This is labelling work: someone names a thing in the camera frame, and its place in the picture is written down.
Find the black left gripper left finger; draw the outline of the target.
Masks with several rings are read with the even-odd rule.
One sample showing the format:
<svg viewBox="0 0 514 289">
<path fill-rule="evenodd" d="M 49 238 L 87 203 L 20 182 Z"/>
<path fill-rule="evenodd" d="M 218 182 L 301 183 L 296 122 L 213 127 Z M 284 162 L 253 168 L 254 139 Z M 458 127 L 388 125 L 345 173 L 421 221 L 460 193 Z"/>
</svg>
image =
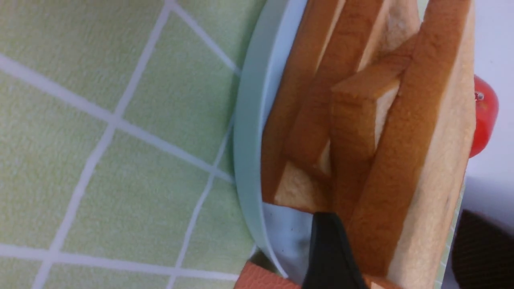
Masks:
<svg viewBox="0 0 514 289">
<path fill-rule="evenodd" d="M 339 216 L 316 212 L 303 289 L 367 289 Z"/>
</svg>

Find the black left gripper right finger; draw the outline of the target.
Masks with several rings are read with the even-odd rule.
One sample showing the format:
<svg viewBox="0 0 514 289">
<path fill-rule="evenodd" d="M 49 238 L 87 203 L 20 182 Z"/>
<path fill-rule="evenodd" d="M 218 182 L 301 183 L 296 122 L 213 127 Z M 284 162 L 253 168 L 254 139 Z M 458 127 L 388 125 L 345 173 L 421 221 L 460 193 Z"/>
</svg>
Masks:
<svg viewBox="0 0 514 289">
<path fill-rule="evenodd" d="M 461 289 L 514 287 L 513 233 L 475 212 L 465 209 L 461 213 L 451 261 Z"/>
</svg>

